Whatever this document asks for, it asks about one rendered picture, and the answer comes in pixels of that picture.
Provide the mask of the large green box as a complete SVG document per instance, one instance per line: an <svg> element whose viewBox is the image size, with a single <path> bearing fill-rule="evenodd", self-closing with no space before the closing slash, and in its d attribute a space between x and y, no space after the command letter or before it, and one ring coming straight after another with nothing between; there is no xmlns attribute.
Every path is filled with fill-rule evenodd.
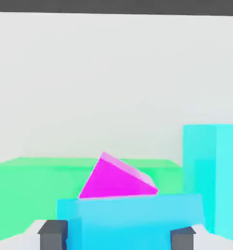
<svg viewBox="0 0 233 250"><path fill-rule="evenodd" d="M97 158L19 157L0 163L0 241L35 220L57 217L57 200L76 199Z"/></svg>

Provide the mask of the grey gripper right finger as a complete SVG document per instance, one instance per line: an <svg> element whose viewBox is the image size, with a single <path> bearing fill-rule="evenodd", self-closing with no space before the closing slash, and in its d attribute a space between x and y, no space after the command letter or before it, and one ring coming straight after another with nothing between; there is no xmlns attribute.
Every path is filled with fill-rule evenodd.
<svg viewBox="0 0 233 250"><path fill-rule="evenodd" d="M233 240L209 233L202 224L170 231L171 250L233 250Z"/></svg>

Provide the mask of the large cyan box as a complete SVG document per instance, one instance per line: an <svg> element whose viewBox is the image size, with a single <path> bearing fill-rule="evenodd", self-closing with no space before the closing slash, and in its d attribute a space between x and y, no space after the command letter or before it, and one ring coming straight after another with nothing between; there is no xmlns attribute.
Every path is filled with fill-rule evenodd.
<svg viewBox="0 0 233 250"><path fill-rule="evenodd" d="M233 125L184 125L183 192L202 195L205 226L233 240Z"/></svg>

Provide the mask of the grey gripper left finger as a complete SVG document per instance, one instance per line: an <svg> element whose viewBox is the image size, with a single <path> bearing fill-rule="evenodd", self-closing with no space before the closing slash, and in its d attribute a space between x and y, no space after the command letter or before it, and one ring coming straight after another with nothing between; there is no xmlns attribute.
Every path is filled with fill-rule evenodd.
<svg viewBox="0 0 233 250"><path fill-rule="evenodd" d="M66 220L36 220L21 234L0 241L0 250L66 250Z"/></svg>

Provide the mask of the small blue cube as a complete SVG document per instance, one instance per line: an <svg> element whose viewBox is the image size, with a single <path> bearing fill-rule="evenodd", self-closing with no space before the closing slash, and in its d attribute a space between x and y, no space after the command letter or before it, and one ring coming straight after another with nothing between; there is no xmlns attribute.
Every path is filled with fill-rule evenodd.
<svg viewBox="0 0 233 250"><path fill-rule="evenodd" d="M67 250L171 250L170 232L204 224L200 194L60 199Z"/></svg>

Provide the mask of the small magenta cube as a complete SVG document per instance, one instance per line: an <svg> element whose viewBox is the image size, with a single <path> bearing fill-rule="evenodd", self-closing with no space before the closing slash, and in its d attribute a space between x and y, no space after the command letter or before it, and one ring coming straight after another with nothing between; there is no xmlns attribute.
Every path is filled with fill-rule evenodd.
<svg viewBox="0 0 233 250"><path fill-rule="evenodd" d="M79 198L156 195L158 192L149 175L103 152Z"/></svg>

